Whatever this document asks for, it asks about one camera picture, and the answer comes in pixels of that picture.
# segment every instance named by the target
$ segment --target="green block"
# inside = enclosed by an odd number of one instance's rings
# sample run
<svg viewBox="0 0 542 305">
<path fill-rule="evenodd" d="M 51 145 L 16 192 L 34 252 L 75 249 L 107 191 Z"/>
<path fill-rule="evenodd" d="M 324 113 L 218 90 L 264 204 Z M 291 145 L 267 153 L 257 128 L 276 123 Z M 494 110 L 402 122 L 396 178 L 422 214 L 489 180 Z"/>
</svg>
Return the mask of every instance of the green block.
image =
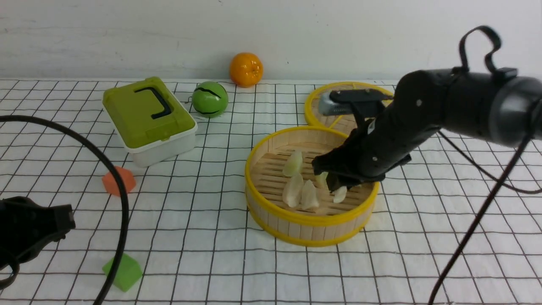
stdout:
<svg viewBox="0 0 542 305">
<path fill-rule="evenodd" d="M 107 276 L 111 271 L 113 265 L 113 258 L 102 267 L 105 275 Z M 143 271 L 138 262 L 131 258 L 127 254 L 122 254 L 120 260 L 119 270 L 115 276 L 113 284 L 120 290 L 127 292 L 143 275 Z"/>
</svg>

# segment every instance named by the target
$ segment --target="black handle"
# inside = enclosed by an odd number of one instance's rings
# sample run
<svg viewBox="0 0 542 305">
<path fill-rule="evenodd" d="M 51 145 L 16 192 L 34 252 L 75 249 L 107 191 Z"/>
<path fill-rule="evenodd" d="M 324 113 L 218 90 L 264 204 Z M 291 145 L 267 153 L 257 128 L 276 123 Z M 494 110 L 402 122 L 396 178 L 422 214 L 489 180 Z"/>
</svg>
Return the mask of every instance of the black handle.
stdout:
<svg viewBox="0 0 542 305">
<path fill-rule="evenodd" d="M 150 90 L 154 94 L 154 96 L 158 99 L 160 104 L 162 104 L 162 106 L 164 107 L 163 111 L 151 115 L 152 119 L 158 119 L 158 118 L 165 117 L 171 114 L 171 107 L 156 89 L 154 89 L 153 87 L 145 87 L 145 88 L 136 90 L 135 93 L 141 92 L 143 90 Z"/>
</svg>

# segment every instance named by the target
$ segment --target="grid tablecloth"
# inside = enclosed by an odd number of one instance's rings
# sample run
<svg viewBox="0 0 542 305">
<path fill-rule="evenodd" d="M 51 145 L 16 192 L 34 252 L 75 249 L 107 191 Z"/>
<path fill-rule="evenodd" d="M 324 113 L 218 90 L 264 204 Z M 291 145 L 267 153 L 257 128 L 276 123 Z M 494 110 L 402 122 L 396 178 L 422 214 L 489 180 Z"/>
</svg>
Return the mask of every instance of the grid tablecloth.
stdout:
<svg viewBox="0 0 542 305">
<path fill-rule="evenodd" d="M 230 103 L 198 119 L 196 148 L 137 168 L 101 107 L 104 90 L 135 80 L 0 80 L 0 115 L 52 119 L 83 134 L 130 169 L 131 221 L 126 253 L 144 270 L 128 292 L 112 287 L 108 304 L 422 304 L 489 188 L 435 136 L 412 162 L 382 183 L 366 228 L 337 246 L 305 248 L 276 240 L 247 212 L 243 167 L 251 148 L 276 130 L 306 124 L 304 102 L 325 81 L 222 82 Z M 189 103 L 201 80 L 167 80 Z M 389 91 L 396 81 L 366 81 Z M 446 133 L 499 175 L 513 150 Z M 511 175 L 517 187 L 542 181 L 542 143 L 531 143 Z M 2 304 L 91 304 L 113 257 L 120 201 L 105 193 L 106 169 L 91 152 L 54 130 L 0 127 L 2 197 L 39 205 L 71 204 L 77 229 L 21 265 Z M 439 303 L 542 303 L 542 200 L 502 189 L 437 297 Z"/>
</svg>

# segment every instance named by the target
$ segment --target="orange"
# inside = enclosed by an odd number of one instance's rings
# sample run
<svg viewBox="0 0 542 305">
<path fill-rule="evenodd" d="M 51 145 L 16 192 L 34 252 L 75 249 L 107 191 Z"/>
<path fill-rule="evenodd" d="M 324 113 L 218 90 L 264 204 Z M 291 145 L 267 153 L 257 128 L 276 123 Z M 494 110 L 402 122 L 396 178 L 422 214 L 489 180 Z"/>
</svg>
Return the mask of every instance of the orange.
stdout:
<svg viewBox="0 0 542 305">
<path fill-rule="evenodd" d="M 231 61 L 230 78 L 237 86 L 254 86 L 262 79 L 262 75 L 262 62 L 252 53 L 239 53 Z"/>
</svg>

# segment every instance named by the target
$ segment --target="toy ball with black stripe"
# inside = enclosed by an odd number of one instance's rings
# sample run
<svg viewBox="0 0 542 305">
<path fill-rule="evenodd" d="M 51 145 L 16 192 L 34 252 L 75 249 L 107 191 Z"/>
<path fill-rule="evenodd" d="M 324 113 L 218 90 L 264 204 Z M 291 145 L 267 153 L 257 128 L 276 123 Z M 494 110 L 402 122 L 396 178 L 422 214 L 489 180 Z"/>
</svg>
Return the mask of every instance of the toy ball with black stripe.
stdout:
<svg viewBox="0 0 542 305">
<path fill-rule="evenodd" d="M 206 81 L 199 84 L 194 90 L 192 106 L 204 117 L 218 117 L 228 106 L 228 94 L 219 83 Z"/>
</svg>

